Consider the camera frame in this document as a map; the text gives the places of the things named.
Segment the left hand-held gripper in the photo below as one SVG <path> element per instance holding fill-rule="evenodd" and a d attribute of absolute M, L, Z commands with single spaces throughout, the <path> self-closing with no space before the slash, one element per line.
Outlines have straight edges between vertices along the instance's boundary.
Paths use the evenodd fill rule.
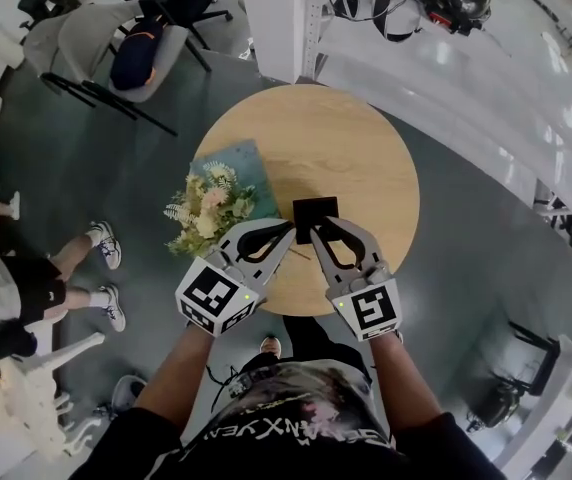
<path fill-rule="evenodd" d="M 175 291 L 180 314 L 213 337 L 252 316 L 295 235 L 295 225 L 281 218 L 234 225 L 182 278 Z"/>

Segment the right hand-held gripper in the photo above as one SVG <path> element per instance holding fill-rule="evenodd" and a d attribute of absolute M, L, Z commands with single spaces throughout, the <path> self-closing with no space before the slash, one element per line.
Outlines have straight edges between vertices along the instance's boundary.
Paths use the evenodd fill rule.
<path fill-rule="evenodd" d="M 327 237 L 341 241 L 354 255 L 342 263 Z M 395 332 L 400 326 L 400 298 L 395 278 L 375 237 L 357 224 L 325 216 L 313 226 L 310 239 L 329 287 L 329 301 L 359 342 Z M 353 279 L 348 274 L 358 272 Z"/>

